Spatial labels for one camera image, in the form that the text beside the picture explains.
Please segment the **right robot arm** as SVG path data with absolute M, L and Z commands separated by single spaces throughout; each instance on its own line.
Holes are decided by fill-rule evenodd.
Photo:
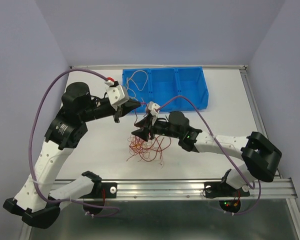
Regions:
M 178 145 L 187 152 L 223 154 L 229 161 L 243 161 L 227 170 L 221 181 L 209 181 L 202 194 L 208 199 L 233 197 L 240 193 L 248 197 L 243 186 L 255 181 L 271 183 L 282 158 L 282 152 L 262 133 L 253 131 L 249 136 L 212 135 L 190 125 L 180 111 L 172 111 L 167 119 L 148 114 L 135 123 L 137 130 L 132 135 L 147 142 L 155 136 L 178 140 Z

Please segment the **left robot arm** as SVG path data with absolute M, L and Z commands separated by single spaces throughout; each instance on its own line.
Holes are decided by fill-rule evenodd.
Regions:
M 70 84 L 61 97 L 62 107 L 49 125 L 41 152 L 30 175 L 15 197 L 8 198 L 3 208 L 34 228 L 47 229 L 58 218 L 61 210 L 73 200 L 90 196 L 106 198 L 102 179 L 85 171 L 73 182 L 52 190 L 62 166 L 87 133 L 87 122 L 112 116 L 120 118 L 140 107 L 140 102 L 130 98 L 125 87 L 115 82 L 104 97 L 90 93 L 84 82 Z

